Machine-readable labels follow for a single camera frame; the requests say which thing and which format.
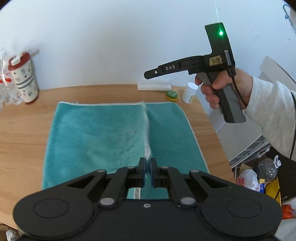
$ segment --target towel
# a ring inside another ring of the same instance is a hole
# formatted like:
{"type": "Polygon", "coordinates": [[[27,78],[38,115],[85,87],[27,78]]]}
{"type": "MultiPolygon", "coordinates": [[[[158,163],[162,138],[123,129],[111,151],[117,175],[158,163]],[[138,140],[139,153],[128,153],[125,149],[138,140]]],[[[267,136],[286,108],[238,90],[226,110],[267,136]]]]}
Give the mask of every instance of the towel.
{"type": "MultiPolygon", "coordinates": [[[[75,104],[60,102],[50,130],[43,189],[97,169],[114,173],[137,166],[140,157],[155,157],[159,166],[208,172],[198,142],[183,110],[175,103],[75,104]]],[[[146,168],[141,198],[167,198],[150,188],[146,168]]],[[[139,198],[134,190],[129,198],[139,198]]]]}

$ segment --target finger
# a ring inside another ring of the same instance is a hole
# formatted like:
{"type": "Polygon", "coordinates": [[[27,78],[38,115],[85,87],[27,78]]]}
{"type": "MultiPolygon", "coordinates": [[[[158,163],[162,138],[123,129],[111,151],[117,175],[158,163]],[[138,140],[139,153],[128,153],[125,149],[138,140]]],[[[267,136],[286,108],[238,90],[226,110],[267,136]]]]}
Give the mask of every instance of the finger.
{"type": "Polygon", "coordinates": [[[210,85],[203,84],[200,87],[200,90],[204,95],[213,95],[214,94],[214,90],[213,90],[212,86],[210,86],[210,85]]]}
{"type": "Polygon", "coordinates": [[[232,79],[228,76],[227,71],[224,70],[218,74],[216,80],[212,84],[212,87],[215,90],[219,90],[230,83],[232,83],[232,79]]]}
{"type": "Polygon", "coordinates": [[[207,95],[205,97],[205,99],[207,102],[209,102],[210,104],[213,104],[213,105],[219,104],[219,101],[220,101],[219,97],[216,95],[207,95]]]}
{"type": "Polygon", "coordinates": [[[210,107],[214,110],[219,109],[220,105],[219,104],[210,104],[210,107]]]}
{"type": "Polygon", "coordinates": [[[196,85],[201,85],[202,84],[202,80],[200,78],[198,78],[197,76],[195,77],[194,80],[195,80],[194,82],[195,82],[196,85]]]}

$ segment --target hand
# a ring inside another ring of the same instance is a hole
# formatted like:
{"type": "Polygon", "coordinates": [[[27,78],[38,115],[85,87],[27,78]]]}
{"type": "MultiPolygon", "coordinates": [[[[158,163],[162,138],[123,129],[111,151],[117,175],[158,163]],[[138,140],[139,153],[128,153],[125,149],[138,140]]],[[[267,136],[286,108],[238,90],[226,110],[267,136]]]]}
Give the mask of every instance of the hand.
{"type": "MultiPolygon", "coordinates": [[[[241,69],[235,69],[237,75],[234,77],[235,83],[237,84],[237,88],[239,92],[241,93],[244,101],[246,104],[249,103],[250,95],[253,87],[253,79],[252,76],[247,74],[241,69]]],[[[205,95],[205,99],[207,102],[210,103],[210,107],[213,109],[219,109],[219,97],[215,95],[214,89],[222,89],[227,84],[232,83],[232,79],[228,76],[227,71],[224,70],[220,72],[216,78],[216,80],[213,82],[212,86],[210,85],[202,85],[201,86],[201,92],[205,95]]],[[[195,77],[195,84],[200,85],[202,84],[202,81],[197,76],[195,77]]],[[[246,106],[242,103],[241,99],[239,98],[239,104],[242,109],[245,109],[246,106]]]]}

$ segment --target gray sweater sleeve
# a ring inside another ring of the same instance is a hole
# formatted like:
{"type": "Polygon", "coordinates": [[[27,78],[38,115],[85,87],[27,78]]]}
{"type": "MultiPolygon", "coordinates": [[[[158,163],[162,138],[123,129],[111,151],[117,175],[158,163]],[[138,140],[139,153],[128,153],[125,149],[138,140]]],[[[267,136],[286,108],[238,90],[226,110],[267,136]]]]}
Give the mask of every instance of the gray sweater sleeve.
{"type": "MultiPolygon", "coordinates": [[[[296,117],[291,91],[284,84],[253,77],[245,114],[262,128],[263,136],[275,149],[290,158],[296,117]]],[[[296,161],[296,147],[292,159],[296,161]]]]}

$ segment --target wall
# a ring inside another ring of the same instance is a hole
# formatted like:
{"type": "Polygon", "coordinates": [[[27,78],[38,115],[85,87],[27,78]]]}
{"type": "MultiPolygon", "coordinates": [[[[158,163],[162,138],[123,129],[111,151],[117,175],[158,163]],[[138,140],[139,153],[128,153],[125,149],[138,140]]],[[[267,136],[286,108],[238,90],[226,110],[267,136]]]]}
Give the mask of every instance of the wall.
{"type": "MultiPolygon", "coordinates": [[[[160,64],[209,54],[204,25],[218,21],[215,4],[237,67],[259,76],[269,55],[296,79],[296,37],[282,0],[12,0],[0,12],[0,49],[38,47],[40,89],[136,83],[160,64]]],[[[194,76],[159,79],[186,85],[194,76]]]]}

